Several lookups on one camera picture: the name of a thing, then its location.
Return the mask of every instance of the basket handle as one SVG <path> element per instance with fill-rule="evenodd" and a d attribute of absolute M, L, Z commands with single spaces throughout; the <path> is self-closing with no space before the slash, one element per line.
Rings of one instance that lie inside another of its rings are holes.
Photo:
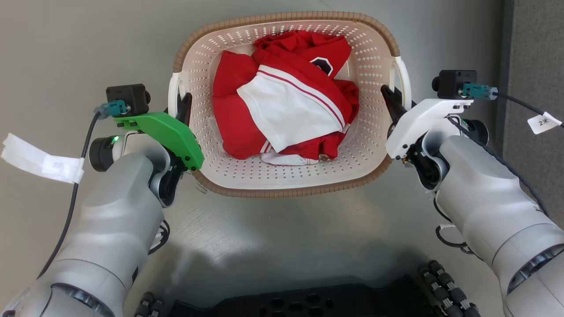
<path fill-rule="evenodd" d="M 178 115 L 178 93 L 180 96 L 184 97 L 186 95 L 186 88 L 184 88 L 184 83 L 182 78 L 180 78 L 180 73 L 173 73 L 172 78 L 169 82 L 169 95 L 168 95 L 168 110 L 169 115 L 176 118 Z"/>
<path fill-rule="evenodd" d="M 406 110 L 411 109 L 411 83 L 409 75 L 407 74 L 406 64 L 402 61 L 400 56 L 394 57 L 392 69 L 390 74 L 390 88 L 395 87 L 394 74 L 395 71 L 399 73 L 399 80 L 402 84 L 402 105 Z"/>

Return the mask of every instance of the green plastic part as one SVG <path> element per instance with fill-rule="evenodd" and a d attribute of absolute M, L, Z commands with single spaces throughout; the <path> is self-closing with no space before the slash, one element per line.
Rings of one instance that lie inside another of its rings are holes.
<path fill-rule="evenodd" d="M 125 130 L 141 130 L 171 150 L 190 170 L 201 169 L 204 154 L 190 128 L 164 112 L 114 118 Z"/>

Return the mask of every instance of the brown woven rim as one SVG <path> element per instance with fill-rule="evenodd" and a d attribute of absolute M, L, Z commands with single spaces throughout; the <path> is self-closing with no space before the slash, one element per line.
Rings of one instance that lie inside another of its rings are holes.
<path fill-rule="evenodd" d="M 336 11 L 300 11 L 300 12 L 285 12 L 276 14 L 265 14 L 265 15 L 254 15 L 248 17 L 242 17 L 241 19 L 234 19 L 224 22 L 212 23 L 206 25 L 205 27 L 195 31 L 186 41 L 182 44 L 182 47 L 178 50 L 177 57 L 174 59 L 174 73 L 179 73 L 182 71 L 182 65 L 184 64 L 184 59 L 188 54 L 188 51 L 192 45 L 202 38 L 204 35 L 211 32 L 243 27 L 246 25 L 259 24 L 259 23 L 269 23 L 269 22 L 282 22 L 282 21 L 295 21 L 295 20 L 341 20 L 341 21 L 356 21 L 368 25 L 369 27 L 376 30 L 386 42 L 390 53 L 392 56 L 399 56 L 399 48 L 396 43 L 394 36 L 391 35 L 390 31 L 380 22 L 378 22 L 373 17 L 353 12 L 336 12 Z M 392 163 L 390 156 L 386 155 L 382 163 L 376 167 L 372 172 L 367 175 L 347 180 L 344 182 L 333 183 L 329 185 L 315 186 L 315 187 L 305 187 L 305 188 L 295 188 L 291 190 L 235 190 L 232 188 L 223 187 L 210 181 L 206 176 L 202 174 L 201 171 L 194 171 L 192 175 L 202 186 L 207 189 L 216 192 L 224 196 L 232 197 L 296 197 L 296 196 L 306 196 L 315 195 L 319 193 L 328 193 L 346 190 L 349 188 L 355 188 L 362 185 L 366 185 L 376 178 L 380 177 L 386 169 Z"/>

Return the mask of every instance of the beige plastic basket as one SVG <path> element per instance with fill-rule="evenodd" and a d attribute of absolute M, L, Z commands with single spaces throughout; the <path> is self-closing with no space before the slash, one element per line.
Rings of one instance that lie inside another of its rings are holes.
<path fill-rule="evenodd" d="M 354 81 L 360 90 L 360 111 L 339 147 L 335 160 L 316 165 L 276 166 L 260 157 L 237 160 L 225 153 L 208 124 L 213 116 L 212 84 L 220 53 L 251 54 L 253 42 L 268 34 L 289 30 L 343 35 L 352 53 L 337 79 Z M 188 38 L 174 61 L 169 86 L 169 112 L 175 116 L 177 93 L 193 96 L 190 128 L 205 156 L 193 176 L 206 188 L 226 196 L 290 197 L 332 192 L 365 185 L 391 164 L 386 154 L 390 117 L 380 93 L 394 87 L 399 73 L 404 106 L 411 102 L 411 87 L 399 49 L 388 29 L 377 20 L 350 12 L 288 12 L 257 15 L 210 24 Z"/>

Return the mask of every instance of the floor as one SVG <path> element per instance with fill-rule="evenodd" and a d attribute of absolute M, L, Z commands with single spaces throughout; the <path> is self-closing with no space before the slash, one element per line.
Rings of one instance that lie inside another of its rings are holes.
<path fill-rule="evenodd" d="M 107 86 L 141 82 L 159 111 L 176 51 L 199 26 L 298 10 L 379 19 L 399 44 L 417 102 L 435 96 L 431 80 L 441 69 L 475 69 L 480 82 L 497 82 L 499 1 L 8 0 L 0 10 L 0 136 L 13 133 L 53 155 L 76 157 Z M 493 104 L 478 104 L 467 116 L 494 131 Z M 103 121 L 94 134 L 116 132 Z M 79 203 L 99 176 L 87 168 Z M 10 257 L 0 268 L 0 306 L 33 281 L 51 253 L 70 193 L 68 184 L 0 163 L 0 254 Z M 165 214 L 171 240 L 149 257 L 125 316 L 147 290 L 168 303 L 209 307 L 244 294 L 357 281 L 385 285 L 429 259 L 445 266 L 483 316 L 503 315 L 493 273 L 436 239 L 442 219 L 415 171 L 398 163 L 364 187 L 290 199 L 222 197 L 185 177 Z"/>

